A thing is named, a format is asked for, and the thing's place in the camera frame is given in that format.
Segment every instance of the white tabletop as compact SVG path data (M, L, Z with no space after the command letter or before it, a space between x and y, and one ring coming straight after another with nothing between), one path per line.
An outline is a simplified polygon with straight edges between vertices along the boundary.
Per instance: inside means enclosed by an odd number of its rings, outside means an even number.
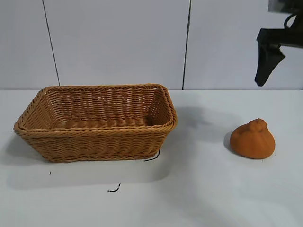
M36 92L0 91L1 227L303 226L303 91L170 91L179 125L157 159L69 164L12 130ZM228 147L256 118L276 139L263 161Z

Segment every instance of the orange object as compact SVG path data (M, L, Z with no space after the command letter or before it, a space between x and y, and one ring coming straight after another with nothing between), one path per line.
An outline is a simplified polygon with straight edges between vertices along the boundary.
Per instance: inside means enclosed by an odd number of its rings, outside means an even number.
M262 119L255 119L233 131L232 149L239 155L253 159L271 156L275 151L275 139Z

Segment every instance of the wicker basket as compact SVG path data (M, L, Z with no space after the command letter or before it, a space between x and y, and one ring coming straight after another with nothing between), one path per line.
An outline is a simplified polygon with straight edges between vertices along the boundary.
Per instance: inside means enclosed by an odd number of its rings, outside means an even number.
M15 133L53 162L149 158L176 127L161 85L55 86L39 91Z

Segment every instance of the white wall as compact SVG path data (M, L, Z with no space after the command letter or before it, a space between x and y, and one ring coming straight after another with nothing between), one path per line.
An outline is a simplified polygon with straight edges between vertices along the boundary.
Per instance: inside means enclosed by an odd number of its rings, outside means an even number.
M189 0L45 0L61 85L181 89Z
M0 1L0 89L57 84L42 1Z
M258 89L258 32L283 28L288 16L267 6L268 0L192 0L185 89ZM303 50L281 50L286 58L263 89L302 89Z

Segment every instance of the black debris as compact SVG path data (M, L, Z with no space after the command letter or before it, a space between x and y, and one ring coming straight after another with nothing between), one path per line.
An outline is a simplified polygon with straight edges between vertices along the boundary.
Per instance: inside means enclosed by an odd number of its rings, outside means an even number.
M112 192L116 192L116 191L118 191L118 190L119 190L119 188L120 188L120 185L121 185L121 184L119 184L119 185L118 185L117 189L115 189L115 190L108 190L108 192L112 193Z
M158 158L158 157L159 157L159 155L160 155L160 151L161 151L161 150L159 150L159 152L158 152L158 154L157 154L157 156L156 156L156 157L153 157L153 158L151 158L151 159L144 160L143 162L148 162L148 161L155 160L156 158Z

